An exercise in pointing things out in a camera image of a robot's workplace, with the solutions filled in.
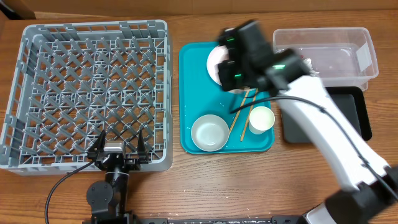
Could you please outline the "grey bowl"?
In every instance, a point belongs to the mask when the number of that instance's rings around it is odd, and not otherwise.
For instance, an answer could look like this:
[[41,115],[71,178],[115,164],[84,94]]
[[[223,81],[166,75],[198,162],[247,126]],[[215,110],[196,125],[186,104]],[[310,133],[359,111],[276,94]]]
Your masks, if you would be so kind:
[[221,117],[206,114],[199,117],[191,128],[194,145],[205,152],[222,149],[229,139],[229,126]]

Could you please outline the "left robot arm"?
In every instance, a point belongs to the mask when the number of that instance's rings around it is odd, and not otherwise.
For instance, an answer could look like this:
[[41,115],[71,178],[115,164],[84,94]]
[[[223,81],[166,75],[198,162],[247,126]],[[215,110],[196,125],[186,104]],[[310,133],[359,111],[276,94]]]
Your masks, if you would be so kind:
[[126,210],[129,173],[149,161],[142,133],[139,132],[135,159],[126,157],[122,141],[106,142],[102,131],[88,149],[88,158],[105,172],[104,180],[90,185],[86,200],[91,207],[90,223],[139,223],[137,215]]

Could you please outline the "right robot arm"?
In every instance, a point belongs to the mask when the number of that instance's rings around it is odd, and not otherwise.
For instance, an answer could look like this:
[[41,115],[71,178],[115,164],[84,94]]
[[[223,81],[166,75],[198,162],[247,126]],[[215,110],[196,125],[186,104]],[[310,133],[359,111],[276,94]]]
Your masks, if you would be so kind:
[[362,139],[295,50],[275,52],[254,20],[222,30],[218,44],[228,51],[218,64],[222,90],[268,92],[335,173],[339,191],[304,213],[300,223],[367,223],[397,201],[397,167]]

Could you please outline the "white paper cup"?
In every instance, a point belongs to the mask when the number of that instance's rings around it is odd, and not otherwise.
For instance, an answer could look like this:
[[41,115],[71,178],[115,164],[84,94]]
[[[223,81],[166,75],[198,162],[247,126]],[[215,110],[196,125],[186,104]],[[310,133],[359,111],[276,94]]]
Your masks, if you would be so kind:
[[262,134],[273,127],[275,115],[273,111],[265,106],[257,106],[249,115],[249,130],[253,134]]

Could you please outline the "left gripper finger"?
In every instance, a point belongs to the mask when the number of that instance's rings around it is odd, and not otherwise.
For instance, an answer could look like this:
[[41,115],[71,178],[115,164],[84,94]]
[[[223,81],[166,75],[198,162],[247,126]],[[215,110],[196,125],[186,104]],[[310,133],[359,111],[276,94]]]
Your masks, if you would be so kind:
[[146,151],[142,130],[139,131],[138,142],[137,142],[137,155],[140,164],[148,164],[149,156]]
[[100,152],[103,152],[106,143],[106,131],[102,130],[96,141],[87,149],[87,158],[96,159]]

